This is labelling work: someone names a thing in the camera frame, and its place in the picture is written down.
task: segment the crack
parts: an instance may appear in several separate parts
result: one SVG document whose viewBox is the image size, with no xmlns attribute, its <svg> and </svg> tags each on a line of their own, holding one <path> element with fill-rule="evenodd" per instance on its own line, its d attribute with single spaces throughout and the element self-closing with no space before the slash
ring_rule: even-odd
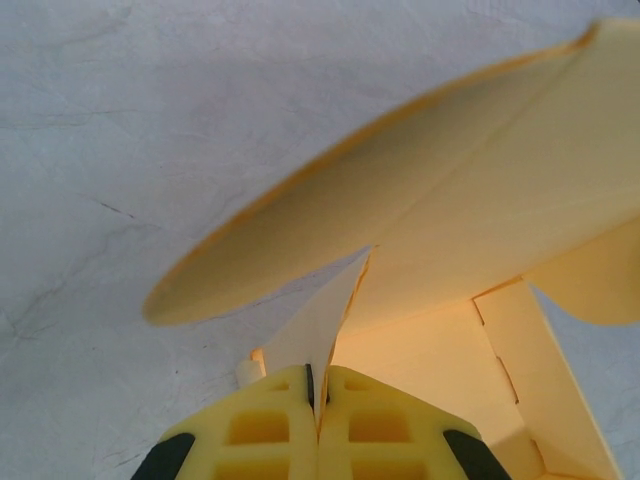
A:
<svg viewBox="0 0 640 480">
<path fill-rule="evenodd" d="M 79 33 L 76 36 L 71 36 L 59 42 L 38 45 L 37 47 L 43 50 L 55 50 L 117 33 L 127 26 L 127 20 L 133 12 L 133 6 L 134 4 L 132 2 L 131 5 L 121 8 L 112 15 L 103 12 L 101 17 L 89 21 L 83 26 L 85 30 L 84 33 Z"/>
<path fill-rule="evenodd" d="M 43 328 L 35 330 L 30 335 L 24 335 L 23 333 L 24 330 L 26 330 L 26 328 L 28 327 L 27 325 L 25 325 L 25 327 L 22 329 L 19 328 L 20 324 L 25 324 L 25 322 L 28 322 L 28 320 L 33 317 L 34 313 L 41 311 L 50 299 L 52 299 L 63 289 L 65 289 L 71 280 L 73 280 L 77 275 L 86 270 L 87 267 L 91 265 L 91 263 L 107 253 L 114 238 L 126 235 L 129 231 L 149 226 L 154 227 L 153 225 L 129 224 L 124 226 L 123 228 L 113 230 L 104 236 L 104 242 L 97 249 L 97 251 L 95 251 L 94 253 L 89 253 L 85 257 L 75 262 L 70 262 L 69 266 L 66 268 L 66 271 L 58 277 L 55 284 L 51 288 L 48 288 L 35 295 L 35 297 L 31 301 L 29 301 L 25 309 L 17 318 L 11 321 L 7 316 L 8 323 L 13 327 L 14 336 L 21 340 L 35 340 L 36 338 L 33 337 L 34 333 L 38 333 L 42 330 L 55 326 L 55 324 L 47 325 Z"/>
<path fill-rule="evenodd" d="M 33 114 L 31 119 L 25 122 L 11 122 L 8 119 L 0 120 L 2 130 L 43 130 L 47 128 L 69 128 L 87 125 L 95 116 L 117 113 L 147 113 L 135 109 L 95 110 L 83 113 L 59 113 L 59 114 Z"/>
<path fill-rule="evenodd" d="M 138 458 L 140 455 L 142 455 L 142 453 L 138 453 L 138 454 L 134 455 L 133 457 L 129 457 L 129 458 L 127 458 L 126 460 L 122 460 L 120 463 L 118 463 L 118 464 L 117 464 L 115 467 L 113 467 L 113 468 L 118 468 L 118 467 L 121 467 L 121 466 L 123 466 L 123 465 L 126 465 L 127 463 L 132 462 L 133 460 L 135 460 L 136 458 Z"/>
<path fill-rule="evenodd" d="M 108 205 L 108 204 L 106 204 L 104 202 L 101 202 L 99 200 L 96 200 L 96 202 L 98 204 L 102 205 L 104 208 L 107 208 L 107 209 L 111 210 L 112 212 L 119 213 L 120 215 L 125 215 L 125 216 L 129 217 L 132 220 L 137 220 L 137 218 L 134 217 L 133 215 L 131 215 L 130 213 L 125 213 L 122 210 L 118 210 L 116 207 L 112 207 L 111 205 Z"/>
</svg>

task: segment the black rubber part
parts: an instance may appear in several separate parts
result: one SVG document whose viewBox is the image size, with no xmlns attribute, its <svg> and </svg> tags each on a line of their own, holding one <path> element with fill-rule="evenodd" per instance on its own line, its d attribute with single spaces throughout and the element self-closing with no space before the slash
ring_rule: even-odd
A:
<svg viewBox="0 0 640 480">
<path fill-rule="evenodd" d="M 447 430 L 443 435 L 469 480 L 511 480 L 482 440 L 458 430 Z"/>
<path fill-rule="evenodd" d="M 307 363 L 304 366 L 307 372 L 307 399 L 309 400 L 309 405 L 313 408 L 313 404 L 315 403 L 315 395 L 313 393 L 313 371 L 311 370 L 311 364 Z"/>
<path fill-rule="evenodd" d="M 190 433 L 179 433 L 156 444 L 131 480 L 175 480 L 195 440 Z"/>
</svg>

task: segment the square cutout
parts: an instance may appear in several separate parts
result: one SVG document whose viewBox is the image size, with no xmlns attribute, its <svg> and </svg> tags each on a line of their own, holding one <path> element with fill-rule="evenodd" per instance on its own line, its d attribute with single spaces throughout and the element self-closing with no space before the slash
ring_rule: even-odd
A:
<svg viewBox="0 0 640 480">
<path fill-rule="evenodd" d="M 284 412 L 254 411 L 231 421 L 227 445 L 285 443 L 289 441 L 289 417 Z"/>
<path fill-rule="evenodd" d="M 289 460 L 272 459 L 259 462 L 222 463 L 213 480 L 288 480 Z"/>
<path fill-rule="evenodd" d="M 353 480 L 426 480 L 420 461 L 353 460 Z"/>
<path fill-rule="evenodd" d="M 355 412 L 349 421 L 349 441 L 407 443 L 411 434 L 401 412 L 390 410 Z"/>
</svg>

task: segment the yellow plastic part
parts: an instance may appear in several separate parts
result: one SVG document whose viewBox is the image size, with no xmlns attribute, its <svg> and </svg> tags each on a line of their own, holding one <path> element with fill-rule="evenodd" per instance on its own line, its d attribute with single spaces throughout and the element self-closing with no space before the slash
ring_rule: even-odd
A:
<svg viewBox="0 0 640 480">
<path fill-rule="evenodd" d="M 345 367 L 329 367 L 321 480 L 467 480 L 442 433 L 470 423 Z"/>
<path fill-rule="evenodd" d="M 320 435 L 305 367 L 269 375 L 168 430 L 195 441 L 176 480 L 466 480 L 443 433 L 468 422 L 345 367 L 329 367 Z"/>
<path fill-rule="evenodd" d="M 312 480 L 317 433 L 302 366 L 269 375 L 173 426 L 196 437 L 176 480 Z"/>
</svg>

